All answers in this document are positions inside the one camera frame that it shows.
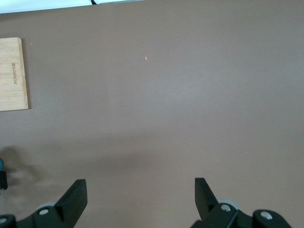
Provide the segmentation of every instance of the brown table surface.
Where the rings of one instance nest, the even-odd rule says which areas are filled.
[[[188,228],[205,177],[249,215],[304,224],[303,1],[2,14],[8,37],[22,39],[30,109],[0,113],[0,214],[86,178],[76,228]]]

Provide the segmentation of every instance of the wooden cutting board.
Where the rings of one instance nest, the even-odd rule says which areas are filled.
[[[21,39],[0,39],[0,112],[28,108]]]

